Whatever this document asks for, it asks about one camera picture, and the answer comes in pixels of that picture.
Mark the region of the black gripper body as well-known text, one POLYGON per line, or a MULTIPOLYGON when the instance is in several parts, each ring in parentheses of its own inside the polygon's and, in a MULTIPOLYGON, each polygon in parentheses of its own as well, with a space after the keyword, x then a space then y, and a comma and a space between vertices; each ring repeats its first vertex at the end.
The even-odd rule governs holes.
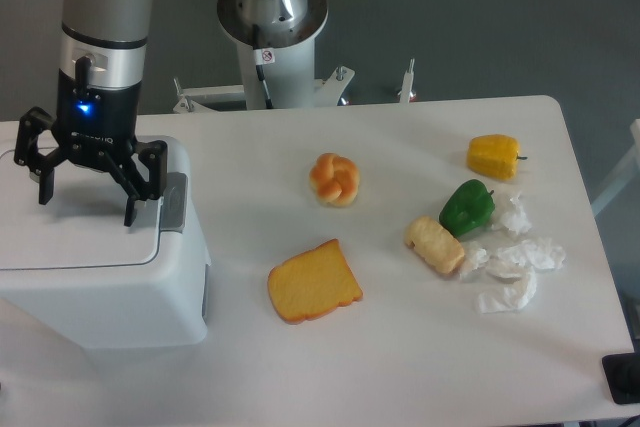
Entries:
POLYGON ((51 131, 58 147, 49 167, 65 161, 99 172, 136 170, 132 159, 141 84, 125 88, 95 86, 93 61, 79 59, 74 74, 59 74, 56 118, 51 131))

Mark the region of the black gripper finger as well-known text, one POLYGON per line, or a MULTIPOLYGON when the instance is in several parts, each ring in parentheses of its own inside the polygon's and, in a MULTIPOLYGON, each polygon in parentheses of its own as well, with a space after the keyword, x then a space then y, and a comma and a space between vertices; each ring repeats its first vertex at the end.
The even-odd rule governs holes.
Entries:
POLYGON ((51 131, 53 125, 53 117, 45 110, 40 107, 31 108, 19 120, 14 150, 14 162, 27 167, 38 183, 38 202, 41 205, 46 205, 52 199, 55 168, 63 162, 60 148, 46 155, 39 152, 39 136, 45 131, 51 131))
POLYGON ((124 225, 131 227, 136 203, 158 200, 165 191, 168 145, 161 140, 118 142, 102 150, 102 166, 126 193, 124 225))

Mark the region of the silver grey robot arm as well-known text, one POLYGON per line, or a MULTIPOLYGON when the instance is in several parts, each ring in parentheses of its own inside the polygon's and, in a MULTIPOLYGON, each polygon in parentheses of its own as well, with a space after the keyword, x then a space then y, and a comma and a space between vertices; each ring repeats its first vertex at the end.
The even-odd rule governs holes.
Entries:
MULTIPOLYGON (((26 112, 14 150, 41 203, 52 198, 63 162, 108 173, 126 192, 126 225, 138 202, 163 195, 167 145, 135 134, 152 3, 64 0, 57 108, 26 112)), ((248 109, 313 105, 326 0, 218 0, 217 13, 236 44, 248 109)))

